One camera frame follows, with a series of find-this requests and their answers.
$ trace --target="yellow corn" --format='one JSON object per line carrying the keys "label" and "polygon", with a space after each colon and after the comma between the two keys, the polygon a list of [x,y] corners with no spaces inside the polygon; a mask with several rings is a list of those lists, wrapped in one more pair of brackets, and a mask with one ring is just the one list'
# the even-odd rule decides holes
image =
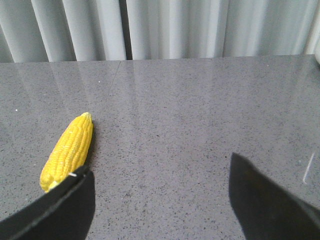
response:
{"label": "yellow corn", "polygon": [[76,117],[61,135],[40,175],[47,193],[85,163],[94,125],[89,112]]}

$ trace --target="white curtain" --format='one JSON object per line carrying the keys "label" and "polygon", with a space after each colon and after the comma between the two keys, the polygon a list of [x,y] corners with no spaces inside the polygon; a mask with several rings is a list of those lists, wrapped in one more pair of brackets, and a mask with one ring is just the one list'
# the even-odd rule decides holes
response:
{"label": "white curtain", "polygon": [[0,1],[2,63],[313,54],[319,36],[318,0]]}

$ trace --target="corn cob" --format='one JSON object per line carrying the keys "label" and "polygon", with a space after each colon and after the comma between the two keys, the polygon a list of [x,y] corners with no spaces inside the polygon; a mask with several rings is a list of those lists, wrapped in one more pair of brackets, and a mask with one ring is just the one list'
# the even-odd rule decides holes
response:
{"label": "corn cob", "polygon": [[94,125],[89,112],[76,117],[61,135],[40,175],[47,193],[85,163]]}

